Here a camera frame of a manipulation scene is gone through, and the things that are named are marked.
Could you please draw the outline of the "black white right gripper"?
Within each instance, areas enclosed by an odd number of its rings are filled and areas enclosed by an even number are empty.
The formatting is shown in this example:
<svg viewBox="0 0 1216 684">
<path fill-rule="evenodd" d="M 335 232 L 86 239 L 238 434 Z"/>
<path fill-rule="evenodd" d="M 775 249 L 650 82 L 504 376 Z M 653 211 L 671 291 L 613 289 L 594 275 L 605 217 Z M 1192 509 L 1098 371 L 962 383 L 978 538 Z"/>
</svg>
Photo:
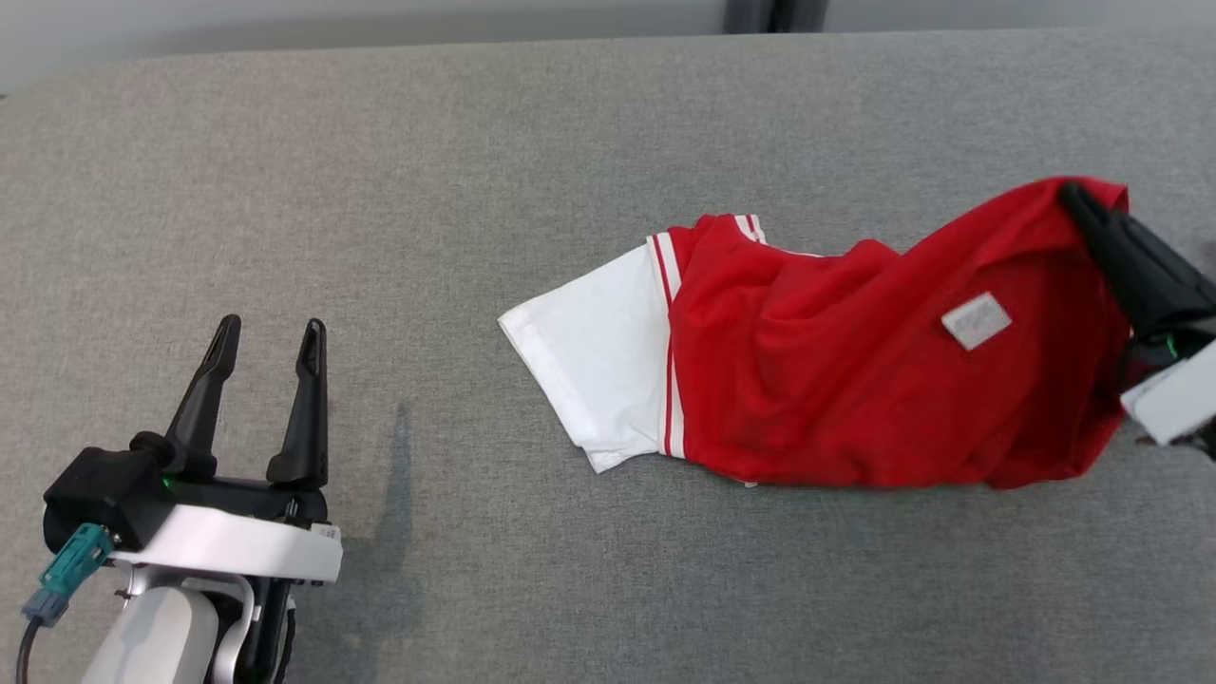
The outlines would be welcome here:
<svg viewBox="0 0 1216 684">
<path fill-rule="evenodd" d="M 1082 183 L 1064 183 L 1059 202 L 1137 333 L 1124 413 L 1156 445 L 1214 447 L 1214 281 Z"/>
</svg>

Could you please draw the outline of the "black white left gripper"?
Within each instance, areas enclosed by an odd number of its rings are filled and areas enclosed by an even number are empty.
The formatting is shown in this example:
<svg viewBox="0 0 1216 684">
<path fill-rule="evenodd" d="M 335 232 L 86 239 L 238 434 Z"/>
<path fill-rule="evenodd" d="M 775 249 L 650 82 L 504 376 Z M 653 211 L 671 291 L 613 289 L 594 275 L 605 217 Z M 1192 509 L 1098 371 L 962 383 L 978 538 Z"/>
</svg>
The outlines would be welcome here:
<svg viewBox="0 0 1216 684">
<path fill-rule="evenodd" d="M 109 559 L 133 566 L 235 573 L 260 579 L 332 584 L 338 581 L 340 529 L 319 489 L 330 483 L 330 372 L 327 331 L 313 316 L 295 357 L 295 394 L 281 450 L 266 482 L 214 478 L 214 437 L 224 385 L 238 359 L 240 316 L 229 314 L 188 382 L 165 434 L 143 431 L 130 449 L 147 453 L 178 505 L 140 551 Z"/>
</svg>

